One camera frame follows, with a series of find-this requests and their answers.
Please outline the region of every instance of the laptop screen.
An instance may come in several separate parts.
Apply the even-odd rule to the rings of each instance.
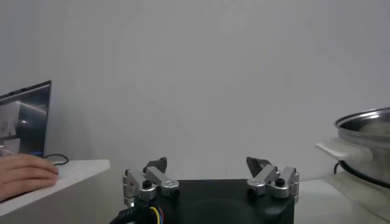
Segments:
[[[51,82],[0,96],[0,156],[43,156]]]

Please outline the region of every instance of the white table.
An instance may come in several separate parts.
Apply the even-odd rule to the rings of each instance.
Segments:
[[[355,223],[352,203],[324,180],[300,183],[296,224]]]
[[[59,178],[55,186],[33,191],[12,200],[0,203],[0,216],[56,193],[66,187],[86,180],[87,178],[95,176],[108,168],[110,168],[109,160],[70,161],[68,164],[58,167]]]

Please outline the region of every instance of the black cable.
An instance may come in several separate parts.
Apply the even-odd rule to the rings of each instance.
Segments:
[[[67,164],[69,162],[69,158],[64,156],[64,155],[62,155],[62,154],[50,154],[50,155],[44,156],[43,158],[47,159],[48,157],[53,157],[53,156],[59,156],[59,157],[62,157],[62,158],[65,159],[64,162],[55,163],[54,164],[55,166],[62,166],[62,165],[65,165],[65,164]]]
[[[337,168],[339,167],[339,163],[336,163],[335,166],[333,167],[333,174],[337,173]]]
[[[134,222],[137,215],[133,209],[124,209],[109,224],[127,224]]]
[[[362,180],[365,180],[369,183],[372,183],[372,184],[376,184],[376,185],[379,185],[381,187],[384,187],[384,188],[388,188],[390,189],[390,184],[387,183],[387,182],[384,182],[382,180],[378,180],[378,179],[375,179],[375,178],[372,178],[372,177],[369,177],[367,176],[366,174],[363,174],[361,173],[360,171],[357,171],[355,170],[354,168],[350,167],[345,161],[343,160],[340,160],[339,163],[338,163],[341,168],[343,168],[345,171],[347,171],[348,173],[351,173],[352,175],[362,179]]]

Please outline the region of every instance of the white pot handle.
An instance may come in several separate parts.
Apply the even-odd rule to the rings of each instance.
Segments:
[[[316,148],[337,161],[363,163],[371,162],[374,158],[369,148],[344,141],[341,138],[331,138],[328,141],[317,143]]]

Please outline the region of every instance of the human hand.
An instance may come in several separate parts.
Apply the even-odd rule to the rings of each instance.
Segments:
[[[46,159],[20,154],[0,157],[0,202],[30,191],[53,186],[58,168]]]

